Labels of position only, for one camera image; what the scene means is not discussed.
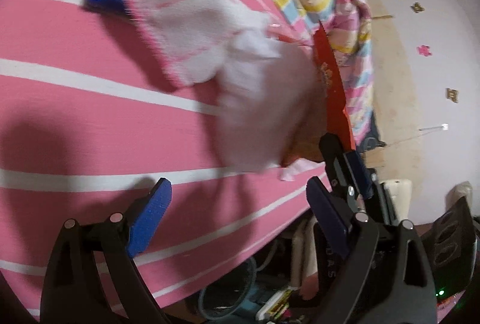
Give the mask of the red paper packet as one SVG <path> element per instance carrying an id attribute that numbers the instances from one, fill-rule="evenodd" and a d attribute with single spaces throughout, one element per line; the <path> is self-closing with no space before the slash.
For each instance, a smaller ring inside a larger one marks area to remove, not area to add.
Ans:
<path id="1" fill-rule="evenodd" d="M 289 167 L 299 159 L 323 162 L 320 139 L 340 144 L 345 151 L 356 148 L 352 134 L 343 81 L 333 49 L 323 27 L 313 35 L 311 58 L 314 66 L 313 90 L 307 97 L 306 111 L 287 142 L 280 166 Z"/>

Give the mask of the white pink-edged cloth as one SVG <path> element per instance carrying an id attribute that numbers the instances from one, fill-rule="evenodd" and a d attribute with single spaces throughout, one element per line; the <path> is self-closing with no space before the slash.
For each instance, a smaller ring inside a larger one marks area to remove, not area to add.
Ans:
<path id="1" fill-rule="evenodd" d="M 124 0 L 142 38 L 177 88 L 203 83 L 229 58 L 245 31 L 264 31 L 268 14 L 240 0 Z"/>

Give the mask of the white tissue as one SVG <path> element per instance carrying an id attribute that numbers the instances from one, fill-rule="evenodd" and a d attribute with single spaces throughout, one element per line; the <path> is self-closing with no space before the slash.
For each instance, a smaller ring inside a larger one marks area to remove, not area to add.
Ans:
<path id="1" fill-rule="evenodd" d="M 233 39 L 218 73 L 217 149 L 240 172 L 320 162 L 326 89 L 312 55 L 298 44 L 247 30 Z"/>

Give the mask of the dark round trash bin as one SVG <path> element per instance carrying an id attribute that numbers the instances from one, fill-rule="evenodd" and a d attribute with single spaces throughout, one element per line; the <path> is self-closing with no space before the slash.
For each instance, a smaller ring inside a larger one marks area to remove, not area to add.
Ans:
<path id="1" fill-rule="evenodd" d="M 199 292 L 197 310 L 207 320 L 234 314 L 256 284 L 257 265 L 252 257 Z"/>

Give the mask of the dark blue pillow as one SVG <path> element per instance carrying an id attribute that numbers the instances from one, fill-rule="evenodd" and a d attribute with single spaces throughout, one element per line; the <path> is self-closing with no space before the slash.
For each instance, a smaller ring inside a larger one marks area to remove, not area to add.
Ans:
<path id="1" fill-rule="evenodd" d="M 387 144 L 381 139 L 379 129 L 377 127 L 377 121 L 375 113 L 372 113 L 370 119 L 369 131 L 366 133 L 362 142 L 356 147 L 359 153 L 364 153 L 369 150 L 375 150 L 377 148 L 385 148 Z"/>

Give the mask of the cream leather office chair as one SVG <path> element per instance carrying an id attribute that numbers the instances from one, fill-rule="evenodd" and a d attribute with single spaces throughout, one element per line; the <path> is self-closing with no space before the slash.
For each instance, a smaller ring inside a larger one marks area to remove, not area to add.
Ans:
<path id="1" fill-rule="evenodd" d="M 413 184 L 410 180 L 384 180 L 382 182 L 385 188 L 390 192 L 391 199 L 394 204 L 394 209 L 397 215 L 403 219 L 408 216 L 411 194 L 413 192 Z M 470 181 L 458 183 L 448 193 L 448 205 L 454 205 L 462 197 L 465 197 L 467 205 L 472 205 L 473 187 Z M 311 300 L 319 291 L 318 286 L 318 272 L 317 272 L 317 254 L 315 250 L 315 242 L 313 235 L 313 227 L 317 223 L 314 216 L 310 217 L 305 229 L 304 240 L 304 275 L 299 293 L 304 300 Z M 469 270 L 467 265 L 457 264 L 453 265 L 452 270 L 447 270 L 446 282 L 443 286 L 444 293 L 439 298 L 446 299 L 448 295 L 461 292 L 470 283 L 470 280 L 465 277 L 461 278 L 461 271 L 465 270 L 467 275 L 471 275 L 472 270 Z"/>

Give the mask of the pink striped bed mattress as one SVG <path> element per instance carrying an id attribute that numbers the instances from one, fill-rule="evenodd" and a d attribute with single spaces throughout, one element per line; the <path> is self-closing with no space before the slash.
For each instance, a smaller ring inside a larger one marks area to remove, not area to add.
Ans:
<path id="1" fill-rule="evenodd" d="M 222 167 L 215 102 L 212 82 L 174 89 L 125 19 L 80 0 L 1 0 L 1 274 L 32 316 L 64 222 L 101 222 L 161 177 L 172 203 L 135 262 L 163 306 L 304 212 L 308 174 Z"/>

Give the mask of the pink bear wall sticker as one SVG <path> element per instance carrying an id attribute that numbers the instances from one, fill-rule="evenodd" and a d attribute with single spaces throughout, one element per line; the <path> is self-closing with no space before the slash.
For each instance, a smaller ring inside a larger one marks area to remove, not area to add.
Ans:
<path id="1" fill-rule="evenodd" d="M 416 49 L 419 55 L 422 55 L 424 57 L 432 56 L 431 48 L 427 45 L 420 45 L 416 47 Z"/>

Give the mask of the brown bear wall sticker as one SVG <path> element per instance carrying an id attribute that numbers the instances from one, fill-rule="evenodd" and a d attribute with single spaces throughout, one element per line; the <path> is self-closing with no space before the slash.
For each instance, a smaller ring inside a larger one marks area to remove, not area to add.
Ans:
<path id="1" fill-rule="evenodd" d="M 412 9 L 415 13 L 421 13 L 421 12 L 425 11 L 425 8 L 423 8 L 422 5 L 420 5 L 419 2 L 414 2 L 414 4 L 411 5 L 411 9 Z"/>

